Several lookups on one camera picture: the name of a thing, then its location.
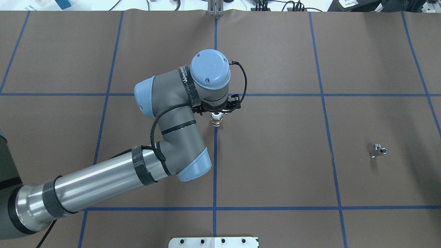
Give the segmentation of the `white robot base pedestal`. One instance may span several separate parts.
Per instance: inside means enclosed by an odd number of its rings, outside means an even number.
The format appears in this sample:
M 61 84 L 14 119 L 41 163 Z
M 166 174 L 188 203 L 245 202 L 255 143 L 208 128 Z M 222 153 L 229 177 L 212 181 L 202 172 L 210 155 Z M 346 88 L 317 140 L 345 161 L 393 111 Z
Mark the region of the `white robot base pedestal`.
M 257 237 L 176 237 L 169 248 L 258 248 Z

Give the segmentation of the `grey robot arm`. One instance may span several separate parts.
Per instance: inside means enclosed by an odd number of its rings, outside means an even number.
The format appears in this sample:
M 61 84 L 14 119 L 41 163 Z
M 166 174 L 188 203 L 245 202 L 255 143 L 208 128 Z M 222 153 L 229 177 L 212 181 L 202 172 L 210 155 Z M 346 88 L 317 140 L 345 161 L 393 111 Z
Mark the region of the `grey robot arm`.
M 137 106 L 144 116 L 154 118 L 150 145 L 135 146 L 40 185 L 24 185 L 1 134 L 1 239 L 36 234 L 58 219 L 168 176 L 188 182 L 205 175 L 212 162 L 194 115 L 241 107 L 245 94 L 228 94 L 232 65 L 245 72 L 222 52 L 204 49 L 190 65 L 137 83 Z

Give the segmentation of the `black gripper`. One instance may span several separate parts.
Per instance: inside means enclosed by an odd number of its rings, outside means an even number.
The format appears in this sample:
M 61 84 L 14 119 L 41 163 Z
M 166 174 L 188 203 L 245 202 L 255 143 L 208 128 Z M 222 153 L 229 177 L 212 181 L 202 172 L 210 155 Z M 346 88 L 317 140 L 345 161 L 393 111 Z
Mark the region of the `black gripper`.
M 227 97 L 223 103 L 215 106 L 214 103 L 208 101 L 201 101 L 199 106 L 193 107 L 193 113 L 203 115 L 205 112 L 210 113 L 231 113 L 236 109 L 241 108 L 242 99 L 239 94 L 233 94 Z

